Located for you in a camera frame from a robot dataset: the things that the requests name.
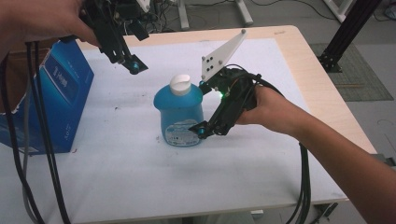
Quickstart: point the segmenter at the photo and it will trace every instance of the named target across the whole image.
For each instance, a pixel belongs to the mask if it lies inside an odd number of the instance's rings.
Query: blue box
[[[93,71],[76,41],[57,42],[51,49],[40,50],[40,54],[44,57],[39,71],[53,149],[55,153],[69,152],[92,84]],[[11,53],[7,64],[7,88],[11,91],[8,96],[11,108],[15,108],[13,120],[20,150],[24,149],[26,73],[25,53]],[[4,111],[1,112],[0,142],[11,146],[7,119]],[[46,152],[32,94],[29,102],[29,138],[31,155]]]

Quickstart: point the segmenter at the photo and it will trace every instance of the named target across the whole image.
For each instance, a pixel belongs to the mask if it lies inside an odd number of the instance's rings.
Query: white bottle cap
[[[189,75],[177,75],[172,77],[171,83],[169,84],[171,87],[171,92],[174,95],[182,96],[190,92],[191,90],[191,81]]]

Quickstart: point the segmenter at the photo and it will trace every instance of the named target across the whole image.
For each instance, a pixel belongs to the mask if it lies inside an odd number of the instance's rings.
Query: black stand
[[[318,57],[326,72],[340,72],[338,61],[380,2],[381,0],[357,0],[329,46]]]

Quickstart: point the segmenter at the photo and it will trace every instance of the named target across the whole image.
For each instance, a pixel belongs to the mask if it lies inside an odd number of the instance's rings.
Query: transparent blue plastic bottle
[[[191,147],[201,140],[189,128],[204,120],[201,90],[191,84],[189,75],[174,76],[169,85],[154,97],[154,106],[161,112],[161,129],[166,143],[175,147]]]

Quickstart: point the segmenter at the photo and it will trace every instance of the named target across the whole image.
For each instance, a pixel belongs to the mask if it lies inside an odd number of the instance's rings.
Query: bottle label
[[[186,119],[172,125],[165,130],[166,141],[176,147],[189,147],[197,145],[200,141],[198,135],[189,131],[189,128],[198,122],[194,119]]]

